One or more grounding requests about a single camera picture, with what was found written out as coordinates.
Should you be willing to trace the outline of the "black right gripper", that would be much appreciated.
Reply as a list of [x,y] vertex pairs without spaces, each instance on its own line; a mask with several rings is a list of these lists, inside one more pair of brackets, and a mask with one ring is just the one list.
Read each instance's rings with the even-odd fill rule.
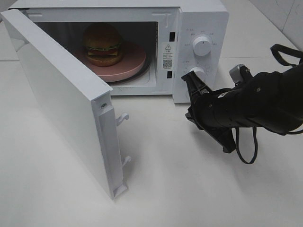
[[219,95],[227,92],[227,89],[213,91],[193,70],[181,79],[187,84],[191,102],[186,118],[215,139],[223,147],[224,153],[232,153],[236,149],[232,129],[219,123],[219,117],[215,116],[220,112],[215,110],[217,106],[215,102]]

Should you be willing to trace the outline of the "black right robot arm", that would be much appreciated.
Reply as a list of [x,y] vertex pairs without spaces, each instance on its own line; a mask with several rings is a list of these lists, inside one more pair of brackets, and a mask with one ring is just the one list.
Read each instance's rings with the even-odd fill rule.
[[191,106],[186,118],[226,153],[236,149],[233,128],[263,127],[286,135],[303,123],[303,66],[252,76],[246,66],[234,88],[212,91],[193,71],[182,76]]

